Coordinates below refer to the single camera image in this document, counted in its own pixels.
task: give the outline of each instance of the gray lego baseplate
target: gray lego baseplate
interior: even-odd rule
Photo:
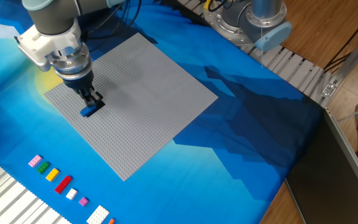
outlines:
[[[218,97],[140,34],[97,59],[106,104],[89,118],[63,83],[45,94],[122,179],[128,179]]]

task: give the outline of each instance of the yellow lego brick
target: yellow lego brick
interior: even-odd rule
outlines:
[[[48,174],[47,180],[52,182],[58,174],[59,174],[59,170],[57,170],[56,168],[53,168],[53,170],[50,171],[50,173]]]

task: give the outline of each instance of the yellow sun graphic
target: yellow sun graphic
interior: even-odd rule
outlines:
[[[37,88],[38,93],[44,98],[44,100],[48,101],[44,94],[51,90],[53,87],[61,84],[63,81],[60,77],[58,77],[53,69],[49,70],[49,72],[43,72],[39,69],[35,70],[35,87]]]

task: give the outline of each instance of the purple lego brick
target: purple lego brick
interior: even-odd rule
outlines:
[[[42,161],[42,157],[40,157],[39,155],[36,155],[36,156],[29,162],[29,165],[34,168],[34,167],[36,167],[41,161]]]
[[[82,206],[85,206],[86,204],[88,203],[88,200],[86,199],[86,198],[81,198],[81,200],[80,200],[80,204],[82,205]]]

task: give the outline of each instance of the green lego brick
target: green lego brick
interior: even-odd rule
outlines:
[[[49,167],[49,162],[44,162],[40,167],[38,167],[37,171],[40,174],[43,174],[46,169]]]

